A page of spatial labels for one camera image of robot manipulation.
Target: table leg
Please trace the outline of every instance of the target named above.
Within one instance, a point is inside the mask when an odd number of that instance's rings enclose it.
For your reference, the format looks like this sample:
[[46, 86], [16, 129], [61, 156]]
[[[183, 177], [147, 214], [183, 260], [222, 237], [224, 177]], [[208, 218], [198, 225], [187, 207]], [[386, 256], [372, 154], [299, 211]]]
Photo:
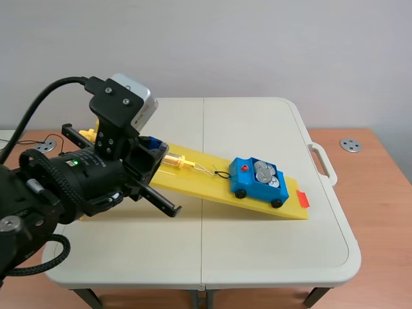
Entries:
[[213, 309], [214, 293], [218, 290], [206, 290], [206, 306], [207, 309]]
[[303, 304], [307, 308], [311, 308], [324, 294], [327, 293], [331, 288], [314, 288], [304, 300]]
[[189, 290], [189, 293], [191, 295], [192, 309], [199, 309], [199, 291]]
[[102, 303], [91, 289], [77, 288], [72, 291], [80, 296], [92, 309], [103, 309]]

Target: red tape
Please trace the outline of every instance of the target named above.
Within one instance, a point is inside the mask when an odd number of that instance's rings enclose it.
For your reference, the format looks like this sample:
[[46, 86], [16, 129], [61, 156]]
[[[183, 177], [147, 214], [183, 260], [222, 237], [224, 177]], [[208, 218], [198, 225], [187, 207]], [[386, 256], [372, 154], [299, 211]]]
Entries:
[[304, 192], [301, 192], [299, 190], [296, 190], [297, 193], [297, 198], [299, 198], [299, 203], [301, 204], [302, 208], [308, 208], [310, 207], [308, 198], [306, 197], [306, 194]]

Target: robotic arm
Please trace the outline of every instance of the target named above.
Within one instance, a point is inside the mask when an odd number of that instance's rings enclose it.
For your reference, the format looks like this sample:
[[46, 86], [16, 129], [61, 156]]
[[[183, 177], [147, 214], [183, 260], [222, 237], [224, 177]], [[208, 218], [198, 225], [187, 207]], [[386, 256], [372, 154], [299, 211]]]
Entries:
[[[41, 101], [71, 82], [84, 85], [93, 95], [89, 106], [99, 119], [95, 145], [71, 124], [64, 124], [62, 134], [80, 150], [47, 159], [29, 149], [21, 153], [19, 169], [1, 165]], [[149, 186], [169, 150], [161, 140], [140, 136], [157, 106], [146, 87], [122, 74], [106, 81], [96, 77], [62, 79], [36, 98], [0, 156], [0, 286], [5, 276], [38, 274], [68, 256], [68, 239], [53, 234], [58, 223], [69, 224], [84, 214], [107, 211], [125, 197], [134, 201], [144, 197], [166, 215], [178, 214], [181, 207]], [[35, 267], [16, 268], [49, 240], [63, 244], [58, 257]]]

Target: wooden table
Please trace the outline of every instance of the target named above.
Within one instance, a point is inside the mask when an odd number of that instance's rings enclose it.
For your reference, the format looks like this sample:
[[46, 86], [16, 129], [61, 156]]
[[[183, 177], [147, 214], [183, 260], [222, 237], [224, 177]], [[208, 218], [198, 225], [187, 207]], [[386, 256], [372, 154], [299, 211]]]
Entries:
[[[49, 131], [28, 132], [25, 139], [43, 139]], [[316, 308], [409, 308], [412, 303], [412, 187], [375, 135], [367, 129], [310, 130], [312, 140], [328, 153], [338, 174], [340, 203], [359, 242], [362, 267], [346, 285], [326, 294]], [[360, 153], [341, 149], [339, 140], [354, 138]], [[7, 161], [17, 166], [19, 145]], [[64, 150], [75, 150], [66, 141]], [[49, 154], [57, 155], [59, 150]], [[41, 252], [24, 265], [36, 265]], [[310, 289], [237, 289], [216, 294], [215, 308], [303, 308]], [[104, 290], [97, 294], [105, 308], [190, 308], [189, 296], [177, 290]], [[5, 308], [87, 308], [72, 292], [44, 275], [8, 278], [0, 293]]]

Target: table handle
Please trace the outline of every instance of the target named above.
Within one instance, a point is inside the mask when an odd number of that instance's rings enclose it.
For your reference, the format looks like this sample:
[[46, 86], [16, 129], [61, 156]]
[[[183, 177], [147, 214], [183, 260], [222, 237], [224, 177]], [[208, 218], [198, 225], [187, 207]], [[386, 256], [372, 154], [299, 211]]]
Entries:
[[314, 153], [316, 153], [322, 165], [322, 168], [324, 172], [326, 173], [327, 177], [329, 178], [330, 184], [333, 187], [337, 183], [337, 175], [335, 173], [335, 170], [333, 169], [332, 163], [330, 163], [330, 160], [328, 158], [328, 155], [326, 154], [326, 151], [323, 149], [321, 145], [313, 143], [313, 142], [308, 145], [308, 148], [310, 151], [313, 151]]

